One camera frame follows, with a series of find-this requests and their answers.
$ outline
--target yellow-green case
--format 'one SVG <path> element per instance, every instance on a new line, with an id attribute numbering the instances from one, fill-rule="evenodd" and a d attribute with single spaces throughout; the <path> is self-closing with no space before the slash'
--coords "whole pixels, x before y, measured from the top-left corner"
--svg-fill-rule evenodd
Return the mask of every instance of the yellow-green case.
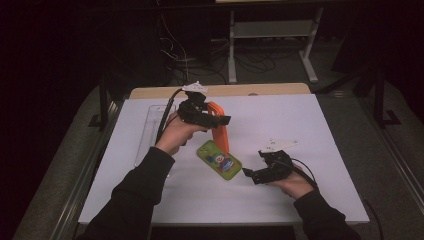
<path id="1" fill-rule="evenodd" d="M 196 154 L 225 180 L 231 180 L 242 168 L 237 158 L 229 153 L 223 153 L 212 140 L 199 147 Z"/>

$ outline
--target table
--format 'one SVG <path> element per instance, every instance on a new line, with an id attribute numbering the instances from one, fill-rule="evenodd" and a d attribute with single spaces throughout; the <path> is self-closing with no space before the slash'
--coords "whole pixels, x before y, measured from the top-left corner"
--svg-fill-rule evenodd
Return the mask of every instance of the table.
<path id="1" fill-rule="evenodd" d="M 158 97 L 168 97 L 175 89 L 135 89 L 131 99 L 124 103 L 79 222 L 88 223 L 108 201 L 112 188 L 134 167 L 147 108 L 166 103 L 167 98 Z M 257 151 L 269 137 L 280 137 L 284 132 L 284 137 L 299 140 L 298 146 L 286 152 L 312 169 L 330 205 L 343 212 L 350 224 L 369 221 L 316 97 L 309 94 L 306 85 L 252 84 L 209 86 L 209 89 L 207 100 L 213 100 L 226 114 L 232 115 L 227 127 L 230 153 L 246 168 L 264 168 Z M 264 95 L 267 91 L 273 95 Z M 185 99 L 183 96 L 175 100 L 176 105 Z M 274 115 L 257 115 L 266 112 Z M 252 126 L 252 122 L 261 127 Z M 155 207 L 153 226 L 300 223 L 293 200 L 279 189 L 254 185 L 241 172 L 225 181 L 198 159 L 195 151 L 208 139 L 210 133 L 196 133 L 174 156 L 176 164 L 165 183 L 162 202 Z"/>

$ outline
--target wooden surface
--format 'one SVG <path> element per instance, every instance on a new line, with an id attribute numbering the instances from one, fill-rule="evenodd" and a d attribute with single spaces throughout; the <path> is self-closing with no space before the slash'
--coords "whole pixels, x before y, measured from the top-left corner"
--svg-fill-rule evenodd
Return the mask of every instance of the wooden surface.
<path id="1" fill-rule="evenodd" d="M 239 84 L 239 85 L 211 85 L 205 86 L 209 97 L 222 96 L 247 96 L 247 95 L 287 95 L 287 94 L 309 94 L 308 85 L 304 83 L 274 83 L 274 84 Z M 147 98 L 169 98 L 180 87 L 153 87 L 153 88 L 135 88 L 130 95 L 130 99 Z M 178 97 L 187 96 L 184 92 Z"/>

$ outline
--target person's left hand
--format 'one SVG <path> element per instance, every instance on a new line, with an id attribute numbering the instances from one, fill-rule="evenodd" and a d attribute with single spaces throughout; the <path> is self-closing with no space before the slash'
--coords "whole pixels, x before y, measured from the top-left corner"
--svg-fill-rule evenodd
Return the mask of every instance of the person's left hand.
<path id="1" fill-rule="evenodd" d="M 176 112 L 169 115 L 166 126 L 155 147 L 171 156 L 178 152 L 181 145 L 193 137 L 194 132 L 208 130 L 199 125 L 183 122 Z"/>

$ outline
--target orange object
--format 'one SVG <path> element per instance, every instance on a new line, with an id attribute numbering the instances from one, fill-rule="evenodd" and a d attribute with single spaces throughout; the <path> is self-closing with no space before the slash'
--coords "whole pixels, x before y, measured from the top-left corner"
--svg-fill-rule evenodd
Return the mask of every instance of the orange object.
<path id="1" fill-rule="evenodd" d="M 208 113 L 214 116 L 222 116 L 224 115 L 224 109 L 214 102 L 209 102 Z M 217 128 L 212 128 L 212 137 L 215 145 L 221 149 L 223 153 L 228 154 L 230 152 L 227 127 L 225 125 L 219 125 Z"/>

